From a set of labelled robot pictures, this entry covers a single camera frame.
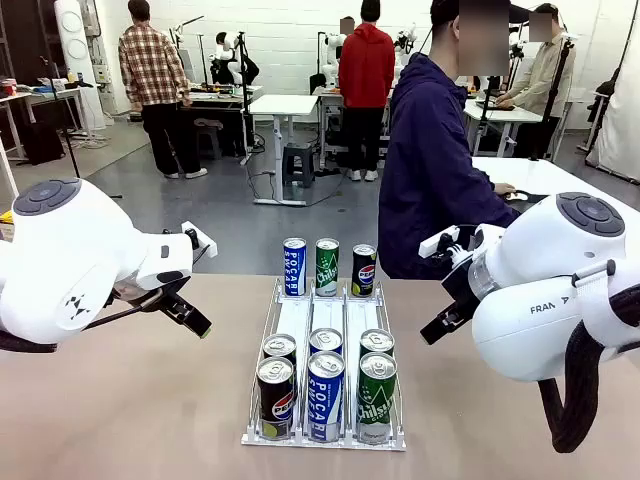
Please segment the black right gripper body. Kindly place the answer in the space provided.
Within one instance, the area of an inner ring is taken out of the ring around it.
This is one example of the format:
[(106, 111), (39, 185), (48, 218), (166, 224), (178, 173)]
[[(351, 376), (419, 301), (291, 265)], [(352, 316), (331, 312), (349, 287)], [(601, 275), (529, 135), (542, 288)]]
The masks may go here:
[(470, 267), (471, 263), (461, 263), (442, 280), (441, 286), (452, 299), (448, 311), (474, 313), (480, 304), (470, 285)]

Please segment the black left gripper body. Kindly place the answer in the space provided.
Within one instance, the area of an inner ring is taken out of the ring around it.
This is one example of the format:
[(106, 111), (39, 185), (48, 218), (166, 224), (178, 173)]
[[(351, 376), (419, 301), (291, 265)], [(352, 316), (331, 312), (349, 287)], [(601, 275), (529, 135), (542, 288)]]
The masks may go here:
[(190, 276), (185, 276), (159, 286), (143, 287), (136, 284), (130, 277), (113, 286), (112, 299), (133, 307), (151, 307), (166, 295), (177, 294), (190, 279)]

